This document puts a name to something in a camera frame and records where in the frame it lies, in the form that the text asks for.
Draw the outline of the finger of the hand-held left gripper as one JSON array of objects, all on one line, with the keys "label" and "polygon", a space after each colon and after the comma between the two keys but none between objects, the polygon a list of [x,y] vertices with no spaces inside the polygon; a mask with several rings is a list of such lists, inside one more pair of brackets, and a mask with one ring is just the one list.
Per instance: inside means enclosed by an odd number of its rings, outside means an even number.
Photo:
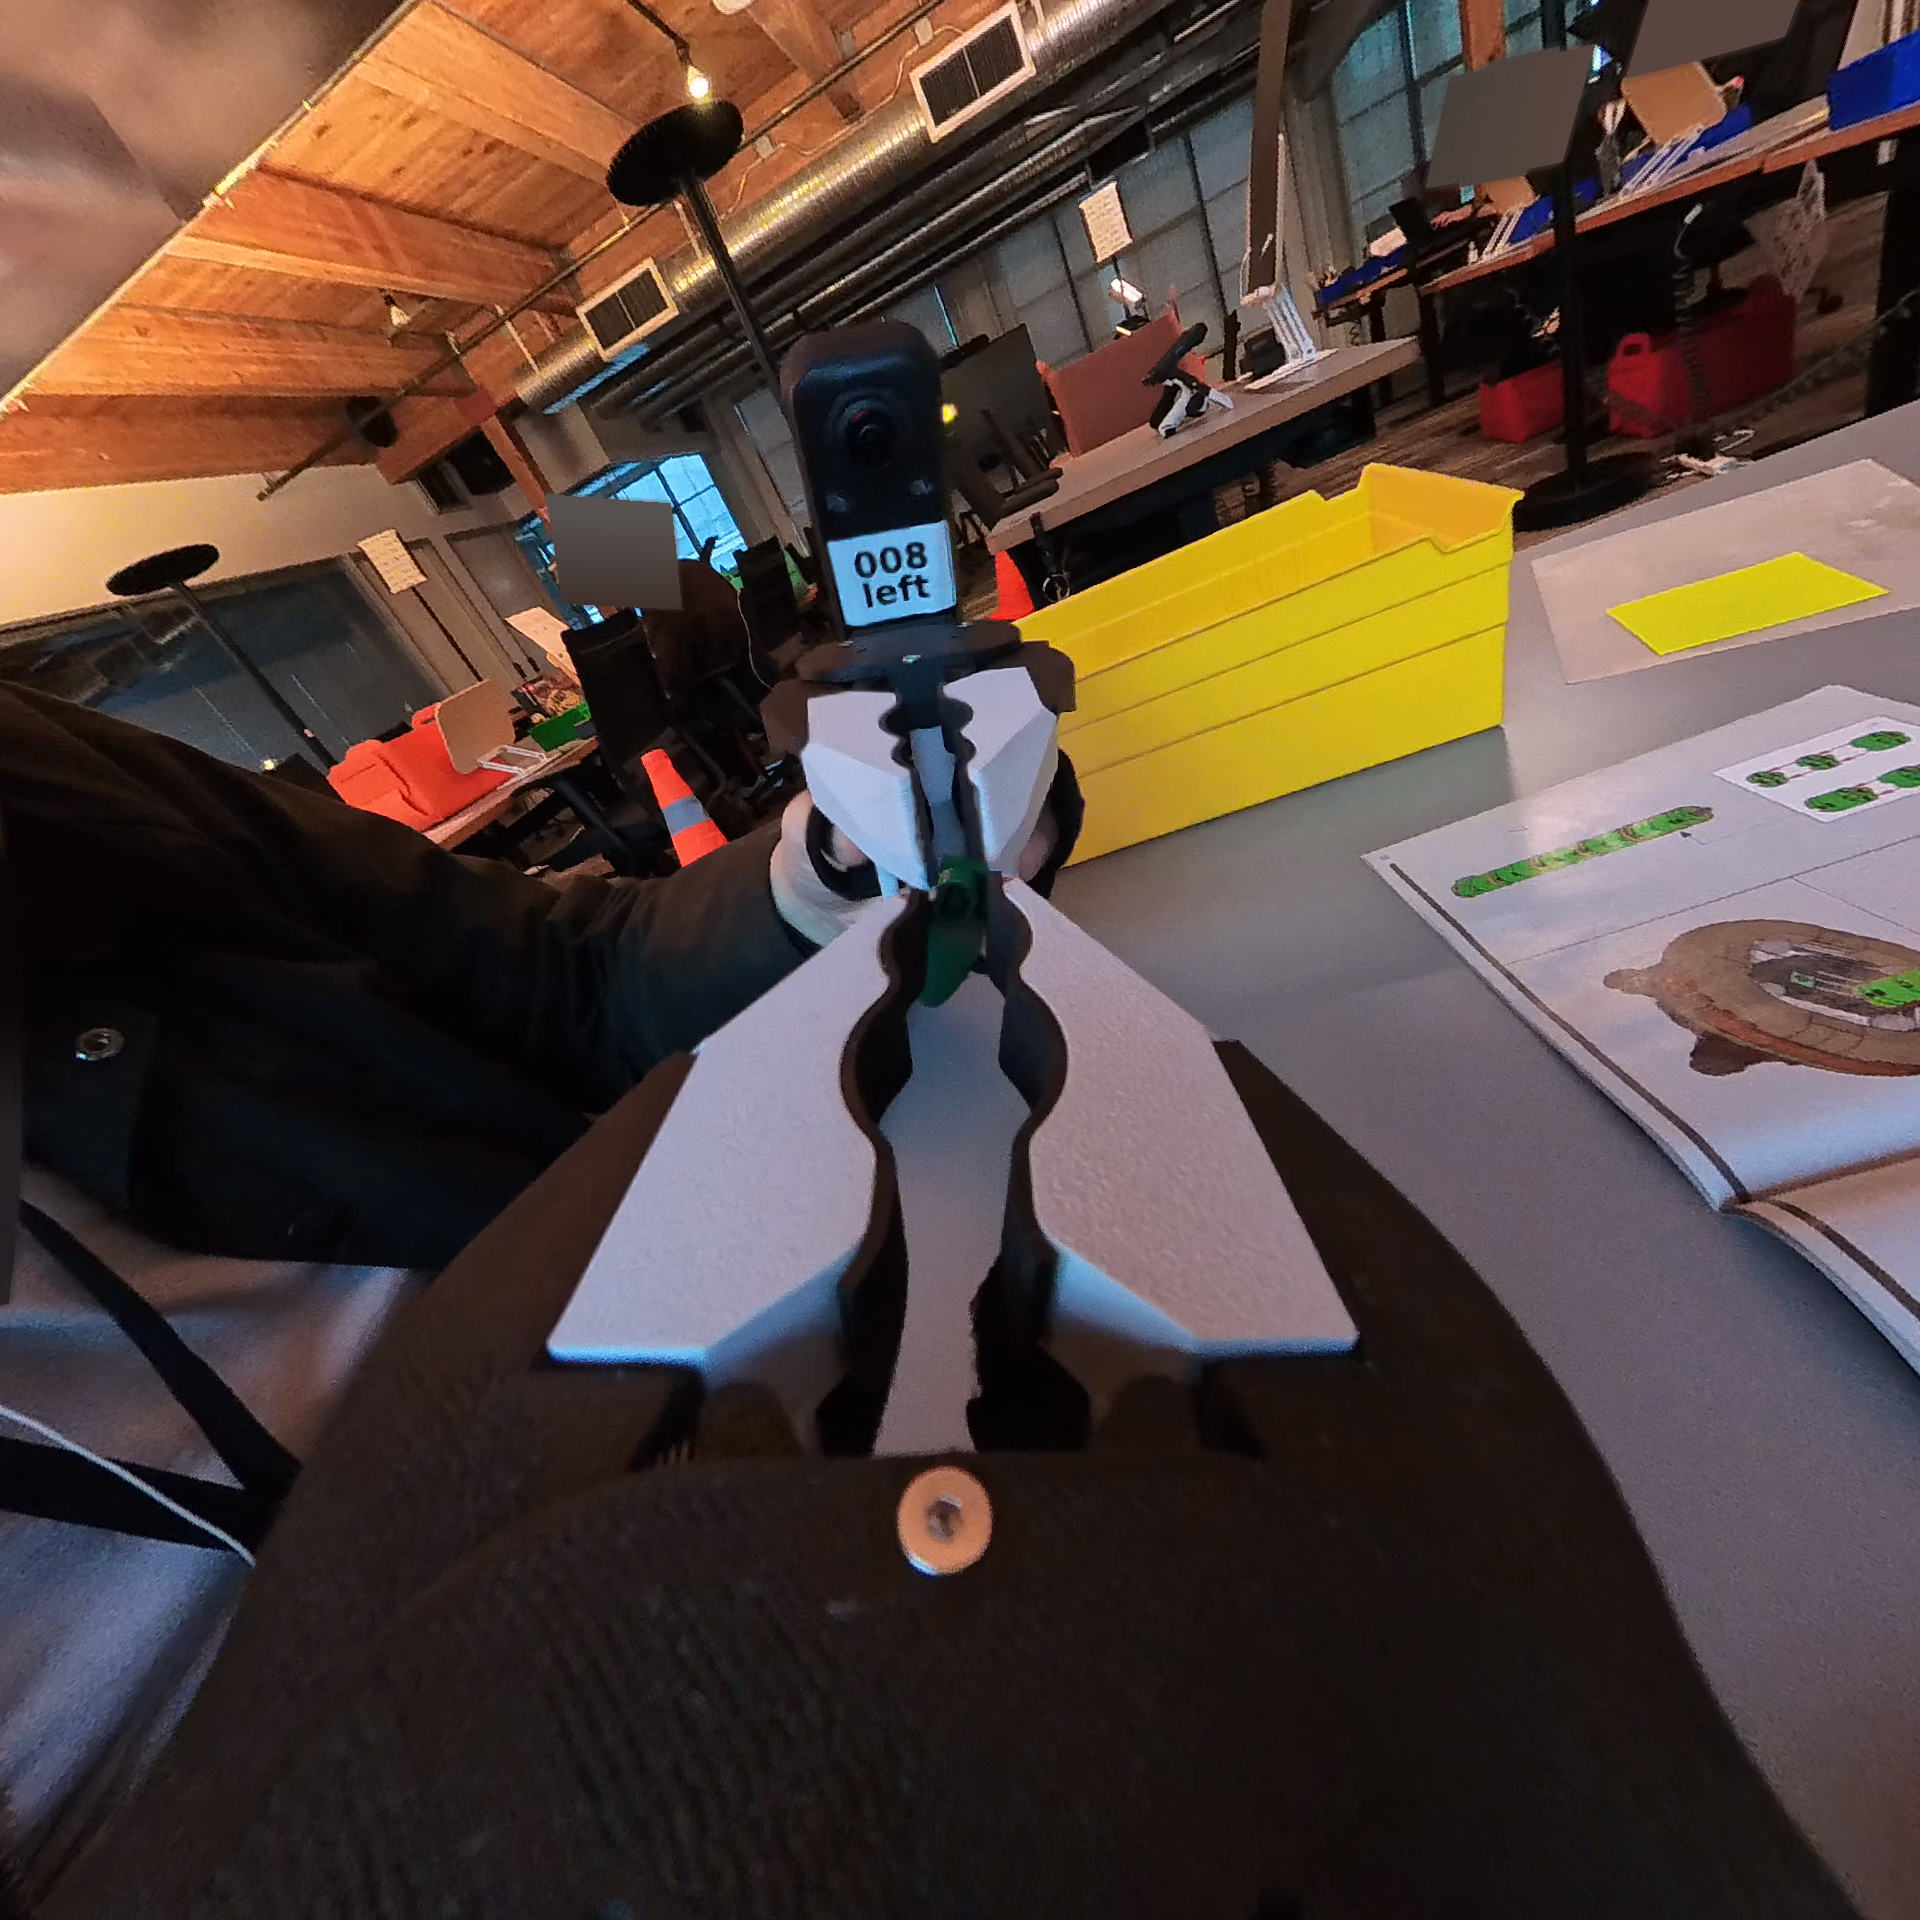
[{"label": "finger of the hand-held left gripper", "polygon": [[1025,848],[1057,778],[1057,713],[1028,672],[968,672],[947,687],[956,705],[956,813],[966,848],[1000,878],[1020,878]]},{"label": "finger of the hand-held left gripper", "polygon": [[937,836],[925,771],[943,765],[943,733],[889,733],[893,692],[824,692],[809,700],[803,778],[820,817],[880,870],[882,889],[929,895]]}]

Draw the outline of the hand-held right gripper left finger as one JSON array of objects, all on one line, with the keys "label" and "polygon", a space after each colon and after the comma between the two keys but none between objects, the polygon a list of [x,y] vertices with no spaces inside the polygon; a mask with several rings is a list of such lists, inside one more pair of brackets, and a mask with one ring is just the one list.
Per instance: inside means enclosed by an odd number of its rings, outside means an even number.
[{"label": "hand-held right gripper left finger", "polygon": [[871,1452],[905,1250],[880,1132],[909,1076],[925,899],[875,899],[830,945],[640,1092],[662,1121],[563,1307],[555,1364],[756,1382],[824,1452]]}]

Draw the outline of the dark green leaf piece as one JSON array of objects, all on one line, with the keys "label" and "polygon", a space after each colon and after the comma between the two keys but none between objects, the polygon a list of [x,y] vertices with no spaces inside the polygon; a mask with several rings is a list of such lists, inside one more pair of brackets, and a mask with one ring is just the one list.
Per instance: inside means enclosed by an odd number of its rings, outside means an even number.
[{"label": "dark green leaf piece", "polygon": [[925,953],[921,953],[919,1006],[929,1011],[929,1006],[948,1004],[987,953],[991,878],[980,883],[980,912],[976,916],[943,919],[935,912],[935,905],[925,905],[921,934],[925,934]]}]

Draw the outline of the person's left forearm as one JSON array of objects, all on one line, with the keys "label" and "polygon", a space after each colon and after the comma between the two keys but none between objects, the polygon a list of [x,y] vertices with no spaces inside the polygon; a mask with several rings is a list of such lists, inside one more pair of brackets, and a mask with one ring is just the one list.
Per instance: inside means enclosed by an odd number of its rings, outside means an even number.
[{"label": "person's left forearm", "polygon": [[810,953],[778,833],[549,889],[4,692],[22,1154],[186,1257],[442,1273]]}]

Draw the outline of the grey desk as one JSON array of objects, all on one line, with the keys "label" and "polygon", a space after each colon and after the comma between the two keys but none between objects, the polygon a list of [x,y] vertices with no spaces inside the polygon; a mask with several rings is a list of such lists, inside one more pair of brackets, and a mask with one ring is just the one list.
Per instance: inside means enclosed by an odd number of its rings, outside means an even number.
[{"label": "grey desk", "polygon": [[1711,1213],[1362,865],[1821,687],[1913,705],[1914,613],[1567,687],[1517,560],[1501,733],[1073,869],[1057,905],[1482,1273],[1784,1811],[1864,1917],[1914,1917],[1914,1373],[1790,1244]]}]

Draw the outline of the person's left hand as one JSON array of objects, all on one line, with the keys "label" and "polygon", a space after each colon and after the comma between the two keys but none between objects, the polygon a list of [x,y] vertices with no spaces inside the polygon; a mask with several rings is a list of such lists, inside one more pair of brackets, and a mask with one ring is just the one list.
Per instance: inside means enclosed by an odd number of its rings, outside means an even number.
[{"label": "person's left hand", "polygon": [[809,945],[827,945],[880,895],[882,877],[875,858],[834,828],[809,792],[793,795],[770,853],[770,899],[778,919]]}]

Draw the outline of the black monitor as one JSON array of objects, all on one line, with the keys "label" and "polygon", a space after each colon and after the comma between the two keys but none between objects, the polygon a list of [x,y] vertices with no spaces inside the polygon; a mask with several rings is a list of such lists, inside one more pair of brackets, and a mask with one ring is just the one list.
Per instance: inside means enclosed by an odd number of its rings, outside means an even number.
[{"label": "black monitor", "polygon": [[992,415],[1004,437],[1020,444],[1020,456],[1034,456],[1042,466],[1063,448],[1025,325],[1014,325],[992,340],[974,340],[966,356],[947,356],[943,399],[952,408],[948,431],[974,465],[1000,460],[1000,439],[987,415]]}]

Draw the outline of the yellow plastic bin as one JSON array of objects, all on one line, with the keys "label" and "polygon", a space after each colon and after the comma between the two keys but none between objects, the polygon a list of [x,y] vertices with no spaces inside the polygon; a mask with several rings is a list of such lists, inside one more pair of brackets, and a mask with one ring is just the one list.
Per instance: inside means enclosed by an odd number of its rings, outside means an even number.
[{"label": "yellow plastic bin", "polygon": [[1369,465],[1020,620],[1075,670],[1073,858],[1501,730],[1517,499]]}]

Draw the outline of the white ceiling vent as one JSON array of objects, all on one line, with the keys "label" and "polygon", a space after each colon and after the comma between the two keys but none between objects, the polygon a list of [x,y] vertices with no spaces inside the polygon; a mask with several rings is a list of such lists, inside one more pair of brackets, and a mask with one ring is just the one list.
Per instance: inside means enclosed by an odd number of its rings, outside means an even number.
[{"label": "white ceiling vent", "polygon": [[578,320],[607,366],[678,316],[681,311],[654,259],[578,307]]},{"label": "white ceiling vent", "polygon": [[937,61],[909,72],[925,134],[948,139],[1036,75],[1017,6],[1000,6],[952,39]]}]

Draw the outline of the black floor lamp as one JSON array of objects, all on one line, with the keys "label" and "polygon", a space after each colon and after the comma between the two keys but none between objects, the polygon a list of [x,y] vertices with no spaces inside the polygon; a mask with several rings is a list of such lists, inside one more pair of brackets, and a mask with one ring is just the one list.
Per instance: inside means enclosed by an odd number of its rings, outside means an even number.
[{"label": "black floor lamp", "polygon": [[308,757],[328,771],[336,757],[324,750],[320,733],[275,692],[275,687],[264,679],[262,664],[227,634],[227,625],[213,620],[213,612],[192,594],[192,584],[217,565],[217,547],[210,544],[191,544],[174,550],[145,555],[108,579],[108,592],[116,598],[150,598],[150,594],[174,594],[203,625],[207,634],[227,651],[227,659],[256,687],[256,692],[268,700],[268,709],[299,737]]},{"label": "black floor lamp", "polygon": [[782,361],[753,307],[749,283],[739,278],[731,251],[722,234],[715,210],[707,203],[707,179],[731,162],[739,151],[744,125],[731,105],[704,101],[683,105],[654,125],[636,129],[607,166],[607,191],[617,206],[657,206],[683,203],[700,242],[707,245],[711,270],[731,301],[731,313],[753,345],[756,367],[769,394],[778,396],[778,414],[793,415]]}]

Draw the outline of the grey background table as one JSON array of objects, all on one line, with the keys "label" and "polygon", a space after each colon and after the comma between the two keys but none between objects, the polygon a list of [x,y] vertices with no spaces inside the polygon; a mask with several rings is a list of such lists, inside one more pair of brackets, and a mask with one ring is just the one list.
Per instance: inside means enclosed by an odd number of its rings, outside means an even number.
[{"label": "grey background table", "polygon": [[1137,492],[1252,452],[1263,437],[1286,427],[1289,422],[1302,422],[1317,403],[1346,399],[1414,366],[1420,366],[1416,337],[1329,350],[1305,367],[1278,375],[1278,386],[1263,394],[1255,394],[1252,386],[1227,390],[1231,414],[1207,408],[1207,422],[1187,426],[1171,439],[1164,439],[1150,426],[1128,427],[1112,444],[1057,460],[1057,492],[1028,513],[1000,517],[996,528],[991,528],[987,534],[987,550],[1000,555],[1020,547],[1025,539],[1034,539],[1034,519],[1042,519],[1042,532],[1054,534],[1083,517],[1108,513]]}]

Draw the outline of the orange plastic bin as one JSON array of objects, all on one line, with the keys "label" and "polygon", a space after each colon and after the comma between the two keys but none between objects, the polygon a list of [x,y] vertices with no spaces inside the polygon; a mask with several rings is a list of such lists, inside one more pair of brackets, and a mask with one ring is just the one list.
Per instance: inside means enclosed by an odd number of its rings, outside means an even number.
[{"label": "orange plastic bin", "polygon": [[353,746],[324,780],[361,813],[377,813],[402,828],[438,828],[468,806],[501,790],[510,771],[488,765],[459,771],[438,733],[438,705],[430,705],[419,709],[392,741]]}]

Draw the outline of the clear sheet with yellow square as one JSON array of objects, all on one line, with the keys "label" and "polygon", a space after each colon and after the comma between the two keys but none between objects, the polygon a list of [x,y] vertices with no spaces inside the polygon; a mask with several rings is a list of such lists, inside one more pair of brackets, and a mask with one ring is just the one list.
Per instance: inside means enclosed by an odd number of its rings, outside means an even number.
[{"label": "clear sheet with yellow square", "polygon": [[1914,612],[1914,482],[1871,460],[1529,560],[1567,687]]}]

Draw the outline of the blue plastic bin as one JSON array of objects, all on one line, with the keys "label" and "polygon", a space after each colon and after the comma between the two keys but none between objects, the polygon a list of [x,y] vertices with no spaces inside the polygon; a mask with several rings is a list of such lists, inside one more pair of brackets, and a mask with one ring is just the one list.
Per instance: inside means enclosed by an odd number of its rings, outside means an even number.
[{"label": "blue plastic bin", "polygon": [[1852,65],[1839,65],[1826,88],[1830,130],[1852,130],[1914,109],[1914,48],[1920,31],[1908,31]]}]

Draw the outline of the silver ventilation duct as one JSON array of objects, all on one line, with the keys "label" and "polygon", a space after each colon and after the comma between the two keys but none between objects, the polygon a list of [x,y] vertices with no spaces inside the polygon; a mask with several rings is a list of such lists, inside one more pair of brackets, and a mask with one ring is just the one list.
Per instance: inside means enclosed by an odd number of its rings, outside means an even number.
[{"label": "silver ventilation duct", "polygon": [[[1020,92],[1014,92],[1004,105],[991,109],[980,118],[966,125],[948,139],[935,143],[921,129],[919,101],[905,81],[889,105],[871,113],[839,143],[803,159],[803,166],[793,179],[776,184],[756,203],[722,217],[722,234],[731,251],[735,270],[758,274],[778,267],[782,259],[820,251],[820,242],[834,228],[847,228],[851,217],[880,210],[880,203],[889,191],[921,176],[929,162],[947,162],[948,156],[956,156],[968,134],[992,129],[1004,113],[1034,109],[1047,82],[1104,56],[1132,30],[1164,11],[1164,6],[1017,6],[1017,7],[1036,61],[1036,75]],[[683,237],[678,253],[662,253],[662,251],[633,253],[625,274],[633,274],[645,259],[654,259],[662,278],[669,283],[671,301],[681,311],[678,320],[689,320],[723,299],[707,245],[700,237]],[[592,354],[583,320],[572,320],[572,328],[558,345],[543,350],[535,366],[516,375],[516,396],[526,408],[558,408],[586,386],[601,381],[633,350],[625,350],[617,361],[607,366]]]}]

